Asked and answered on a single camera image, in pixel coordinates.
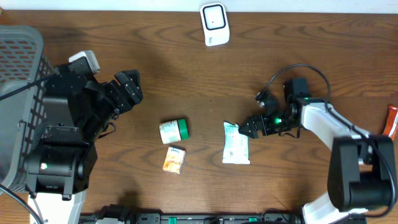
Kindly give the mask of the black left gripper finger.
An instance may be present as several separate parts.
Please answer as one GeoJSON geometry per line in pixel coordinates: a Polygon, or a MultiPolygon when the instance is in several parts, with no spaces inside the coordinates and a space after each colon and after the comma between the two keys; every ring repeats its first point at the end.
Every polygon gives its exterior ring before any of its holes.
{"type": "Polygon", "coordinates": [[[120,84],[121,92],[127,102],[131,105],[138,105],[143,100],[140,74],[137,70],[126,70],[115,74],[120,84]]]}
{"type": "Polygon", "coordinates": [[[125,88],[116,80],[111,80],[107,83],[107,96],[110,97],[120,114],[131,110],[132,106],[129,103],[130,97],[125,88]]]}

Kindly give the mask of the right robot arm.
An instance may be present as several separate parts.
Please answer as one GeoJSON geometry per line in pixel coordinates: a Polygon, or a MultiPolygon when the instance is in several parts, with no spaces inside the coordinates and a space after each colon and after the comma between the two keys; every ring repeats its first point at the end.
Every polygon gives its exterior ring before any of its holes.
{"type": "Polygon", "coordinates": [[[387,215],[397,201],[397,177],[392,140],[357,128],[331,104],[308,93],[289,94],[285,111],[253,115],[239,133],[257,139],[305,129],[331,151],[327,191],[302,207],[302,223],[343,223],[367,218],[368,211],[385,207],[387,215]]]}

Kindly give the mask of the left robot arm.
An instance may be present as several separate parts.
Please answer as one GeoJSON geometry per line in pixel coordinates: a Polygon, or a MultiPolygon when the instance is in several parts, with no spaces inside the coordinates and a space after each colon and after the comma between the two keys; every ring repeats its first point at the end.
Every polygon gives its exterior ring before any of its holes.
{"type": "Polygon", "coordinates": [[[55,67],[45,84],[47,115],[25,161],[25,188],[47,223],[78,223],[98,158],[95,141],[143,100],[140,74],[126,70],[100,83],[86,57],[55,67]]]}

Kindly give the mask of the red snack packet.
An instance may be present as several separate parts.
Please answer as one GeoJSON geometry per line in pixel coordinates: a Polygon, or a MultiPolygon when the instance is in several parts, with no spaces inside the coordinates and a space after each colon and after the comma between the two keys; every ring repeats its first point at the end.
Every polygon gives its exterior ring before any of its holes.
{"type": "Polygon", "coordinates": [[[397,120],[398,120],[398,107],[394,105],[388,106],[388,114],[386,119],[386,125],[383,131],[383,135],[388,136],[391,139],[394,139],[397,134],[397,120]]]}

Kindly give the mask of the orange tissue pack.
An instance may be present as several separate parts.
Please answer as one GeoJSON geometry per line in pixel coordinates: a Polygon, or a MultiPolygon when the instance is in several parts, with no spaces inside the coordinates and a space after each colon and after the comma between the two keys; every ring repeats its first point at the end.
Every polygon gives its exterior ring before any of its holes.
{"type": "Polygon", "coordinates": [[[185,160],[186,151],[184,149],[169,147],[165,157],[162,170],[174,174],[180,174],[185,160]]]}

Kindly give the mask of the green lid jar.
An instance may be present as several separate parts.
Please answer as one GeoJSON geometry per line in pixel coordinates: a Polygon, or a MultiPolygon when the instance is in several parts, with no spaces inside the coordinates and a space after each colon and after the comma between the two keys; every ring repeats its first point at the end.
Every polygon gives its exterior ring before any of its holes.
{"type": "Polygon", "coordinates": [[[159,124],[159,132],[163,144],[171,144],[189,139],[185,119],[178,119],[159,124]]]}

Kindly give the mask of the teal wet wipes pack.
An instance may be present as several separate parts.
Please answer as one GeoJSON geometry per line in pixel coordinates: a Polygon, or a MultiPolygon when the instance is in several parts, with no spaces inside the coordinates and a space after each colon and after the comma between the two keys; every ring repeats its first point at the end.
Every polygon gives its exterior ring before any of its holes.
{"type": "Polygon", "coordinates": [[[224,149],[222,163],[249,165],[248,137],[239,133],[239,126],[224,122],[224,149]]]}

